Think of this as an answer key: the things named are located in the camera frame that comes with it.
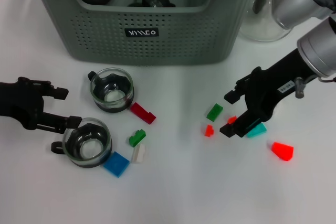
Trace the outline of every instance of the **green block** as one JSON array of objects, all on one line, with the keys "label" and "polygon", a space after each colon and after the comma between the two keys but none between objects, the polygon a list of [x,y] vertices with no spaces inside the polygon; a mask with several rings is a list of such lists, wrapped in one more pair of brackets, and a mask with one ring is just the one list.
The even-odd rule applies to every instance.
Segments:
[{"label": "green block", "polygon": [[146,132],[144,130],[136,131],[135,135],[130,137],[130,145],[132,147],[136,147],[136,145],[139,144],[140,141],[143,140],[145,136]]},{"label": "green block", "polygon": [[222,111],[223,111],[223,107],[216,103],[215,106],[213,106],[213,108],[210,110],[206,118],[208,118],[212,122],[215,122],[216,118],[219,116],[219,114]]}]

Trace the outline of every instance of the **glass bowl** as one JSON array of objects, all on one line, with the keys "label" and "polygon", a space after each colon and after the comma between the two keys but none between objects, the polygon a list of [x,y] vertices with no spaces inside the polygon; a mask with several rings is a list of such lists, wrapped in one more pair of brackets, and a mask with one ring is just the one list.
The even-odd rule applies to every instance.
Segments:
[{"label": "glass bowl", "polygon": [[69,159],[84,168],[96,167],[111,155],[112,140],[107,126],[94,118],[84,118],[77,129],[67,129],[62,149]]},{"label": "glass bowl", "polygon": [[272,0],[254,0],[240,27],[244,37],[262,42],[280,40],[290,32],[273,19]]},{"label": "glass bowl", "polygon": [[132,77],[123,69],[106,68],[88,74],[90,92],[96,105],[111,113],[128,108],[134,98]]}]

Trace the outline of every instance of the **logo on basket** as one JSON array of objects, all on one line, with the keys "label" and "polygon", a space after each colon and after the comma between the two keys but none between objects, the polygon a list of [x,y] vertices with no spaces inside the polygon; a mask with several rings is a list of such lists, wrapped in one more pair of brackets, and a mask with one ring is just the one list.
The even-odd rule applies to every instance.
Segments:
[{"label": "logo on basket", "polygon": [[158,28],[125,28],[126,37],[158,37]]}]

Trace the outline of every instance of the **red cone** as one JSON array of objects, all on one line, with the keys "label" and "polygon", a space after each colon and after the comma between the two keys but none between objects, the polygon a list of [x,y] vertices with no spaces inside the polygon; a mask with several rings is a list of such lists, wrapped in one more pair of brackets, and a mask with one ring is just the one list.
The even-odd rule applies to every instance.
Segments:
[{"label": "red cone", "polygon": [[294,147],[274,142],[271,150],[282,160],[290,161],[293,157]]}]

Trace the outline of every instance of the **white table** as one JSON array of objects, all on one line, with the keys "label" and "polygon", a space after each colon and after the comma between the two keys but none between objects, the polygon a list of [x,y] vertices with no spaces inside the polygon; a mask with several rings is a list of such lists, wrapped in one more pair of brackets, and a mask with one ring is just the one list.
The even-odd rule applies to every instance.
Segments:
[{"label": "white table", "polygon": [[[109,114],[91,99],[87,73],[112,65],[80,62],[64,48],[41,0],[0,0],[0,81],[19,76],[69,89],[65,101],[45,99],[45,111],[98,118],[113,150],[130,159],[127,138],[144,129],[148,156],[120,178],[101,167],[83,169],[50,151],[62,135],[27,131],[0,118],[0,223],[176,224],[332,223],[336,198],[336,86],[313,81],[306,97],[283,100],[267,134],[248,139],[219,132],[244,101],[223,96],[256,66],[268,68],[295,49],[318,24],[312,19],[279,42],[237,38],[227,60],[193,67],[121,66],[135,82],[135,101],[157,116],[152,125],[130,111]],[[201,132],[206,112],[221,104],[215,136]],[[267,141],[295,147],[286,163]]]}]

